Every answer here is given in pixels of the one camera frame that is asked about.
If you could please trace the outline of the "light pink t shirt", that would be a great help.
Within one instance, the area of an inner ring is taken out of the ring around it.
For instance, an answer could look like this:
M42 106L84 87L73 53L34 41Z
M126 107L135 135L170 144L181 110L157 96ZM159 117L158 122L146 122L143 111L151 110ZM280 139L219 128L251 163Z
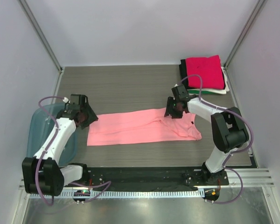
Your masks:
M195 114L165 117L165 108L98 115L89 127L87 146L201 140Z

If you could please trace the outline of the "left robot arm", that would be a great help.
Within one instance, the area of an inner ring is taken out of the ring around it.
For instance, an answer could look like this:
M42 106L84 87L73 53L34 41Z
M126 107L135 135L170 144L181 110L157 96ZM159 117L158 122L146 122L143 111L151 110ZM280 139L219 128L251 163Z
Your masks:
M54 122L54 126L39 150L22 162L25 191L39 196L58 196L63 188L75 181L86 182L90 175L87 165L71 163L59 167L60 157L68 140L77 128L85 129L98 121L98 117L89 105L88 97L83 94L71 94L62 98L63 108L52 115L39 101L38 105Z

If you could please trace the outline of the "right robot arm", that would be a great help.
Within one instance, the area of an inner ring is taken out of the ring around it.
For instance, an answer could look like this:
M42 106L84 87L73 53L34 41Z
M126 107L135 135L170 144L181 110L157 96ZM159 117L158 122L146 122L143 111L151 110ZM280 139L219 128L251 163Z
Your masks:
M221 177L227 160L249 140L249 134L240 110L209 103L200 95L189 95L183 85L175 85L173 96L168 97L164 116L181 119L185 113L193 113L210 122L215 147L203 163L199 179L215 185Z

